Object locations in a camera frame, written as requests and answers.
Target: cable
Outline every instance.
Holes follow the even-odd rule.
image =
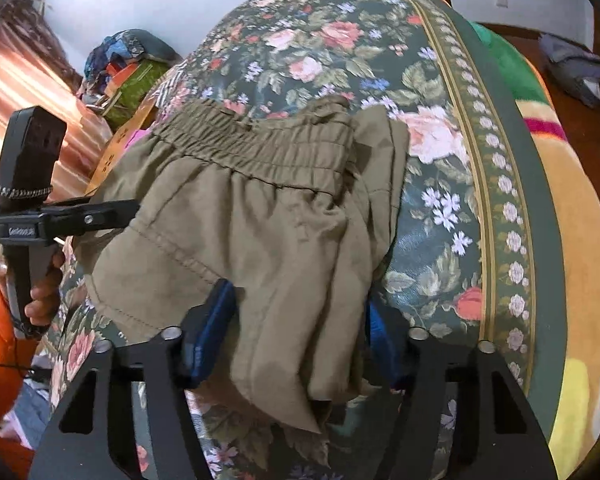
[[[34,372],[35,368],[29,368],[26,366],[18,366],[18,365],[6,365],[0,363],[0,368],[14,368],[15,370],[26,370],[27,372]]]

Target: finger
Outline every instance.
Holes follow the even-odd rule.
[[[49,324],[56,316],[60,306],[60,295],[48,296],[43,300],[36,300],[29,303],[24,308],[24,313],[33,323],[34,319],[39,320],[40,324]]]
[[[4,298],[7,297],[7,265],[0,262],[0,291]]]
[[[51,269],[42,280],[36,283],[31,289],[32,300],[42,300],[58,291],[58,286],[62,281],[62,271],[60,269]]]
[[[54,253],[54,256],[51,258],[51,264],[56,269],[61,269],[61,267],[64,265],[64,253],[62,251]]]

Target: khaki shorts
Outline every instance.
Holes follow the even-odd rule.
[[[350,116],[347,106],[330,96],[251,121],[193,102],[96,192],[96,202],[139,200],[136,218],[76,244],[91,300],[132,342],[231,280],[239,316],[205,387],[309,431],[329,402],[360,392],[364,304],[395,234],[408,146],[384,107]]]

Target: copper curtain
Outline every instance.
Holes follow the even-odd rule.
[[[74,97],[80,77],[32,0],[12,0],[0,11],[0,149],[10,115],[41,105],[68,127],[54,170],[52,200],[84,192],[104,145],[106,122]]]

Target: orange fabric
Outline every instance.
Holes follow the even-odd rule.
[[[0,364],[28,366],[33,359],[38,343],[32,340],[19,340],[16,352],[16,339],[9,308],[0,292]],[[0,420],[11,409],[22,386],[21,372],[12,368],[0,368]],[[29,471],[33,451],[17,442],[0,438],[0,456],[16,475],[25,479]]]

